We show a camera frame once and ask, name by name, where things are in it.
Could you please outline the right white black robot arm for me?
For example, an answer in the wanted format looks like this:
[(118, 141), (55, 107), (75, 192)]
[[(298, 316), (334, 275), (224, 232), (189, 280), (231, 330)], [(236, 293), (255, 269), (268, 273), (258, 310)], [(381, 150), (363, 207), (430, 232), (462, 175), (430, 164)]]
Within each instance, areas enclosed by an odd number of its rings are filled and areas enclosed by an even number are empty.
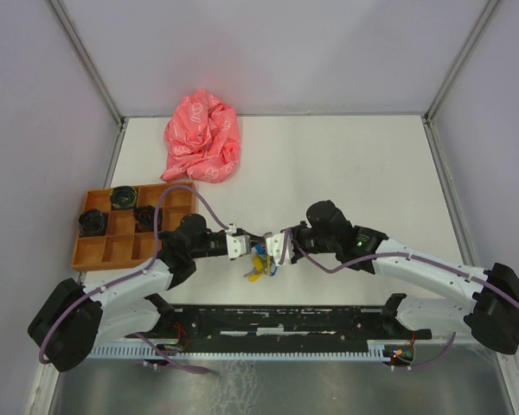
[(383, 334), (399, 338), (408, 330), (470, 335), (500, 354), (519, 348), (519, 277), (507, 265), (491, 268), (437, 259), (389, 238), (385, 233), (353, 225), (330, 200), (306, 211), (306, 219), (283, 232), (281, 264), (332, 254), (344, 269), (391, 277), (433, 293), (432, 298), (393, 294), (381, 314)]

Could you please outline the keyring bunch with colourful tags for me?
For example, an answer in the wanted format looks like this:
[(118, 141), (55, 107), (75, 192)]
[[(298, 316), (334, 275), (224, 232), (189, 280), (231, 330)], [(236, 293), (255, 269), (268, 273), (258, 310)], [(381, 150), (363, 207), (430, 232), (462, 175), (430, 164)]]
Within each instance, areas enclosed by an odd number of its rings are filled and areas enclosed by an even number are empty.
[(263, 245), (256, 244), (253, 247), (252, 254), (253, 268), (243, 275), (248, 282), (253, 283), (263, 276), (274, 277), (276, 275), (278, 266), (273, 258), (267, 254)]

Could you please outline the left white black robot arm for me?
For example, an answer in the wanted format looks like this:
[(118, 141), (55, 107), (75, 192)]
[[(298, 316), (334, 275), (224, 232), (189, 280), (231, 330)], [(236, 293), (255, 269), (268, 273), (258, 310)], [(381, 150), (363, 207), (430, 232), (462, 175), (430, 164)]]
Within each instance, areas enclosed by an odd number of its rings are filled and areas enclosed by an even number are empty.
[(197, 259), (234, 260), (265, 242), (234, 225), (215, 233), (199, 214), (184, 216), (174, 231), (159, 237), (155, 255), (120, 277), (91, 285), (68, 278), (55, 286), (28, 327), (41, 364), (66, 372), (103, 342), (148, 331), (156, 337), (168, 335), (174, 317), (160, 293), (186, 281)]

